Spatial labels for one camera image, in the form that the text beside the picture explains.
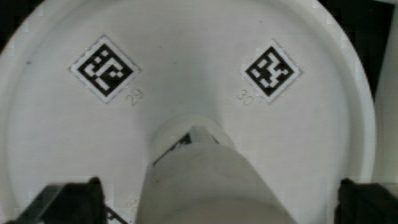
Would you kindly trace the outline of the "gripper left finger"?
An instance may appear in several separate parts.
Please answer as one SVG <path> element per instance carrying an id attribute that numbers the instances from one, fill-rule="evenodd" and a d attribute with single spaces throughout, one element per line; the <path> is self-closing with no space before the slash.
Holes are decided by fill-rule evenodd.
<path id="1" fill-rule="evenodd" d="M 47 184 L 12 224 L 106 224 L 99 178 Z"/>

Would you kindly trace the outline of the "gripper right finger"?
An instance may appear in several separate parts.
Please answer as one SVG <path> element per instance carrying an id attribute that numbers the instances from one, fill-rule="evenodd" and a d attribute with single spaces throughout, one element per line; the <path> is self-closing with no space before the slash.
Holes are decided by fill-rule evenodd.
<path id="1" fill-rule="evenodd" d="M 398 224 L 398 197 L 380 183 L 341 180 L 333 224 Z"/>

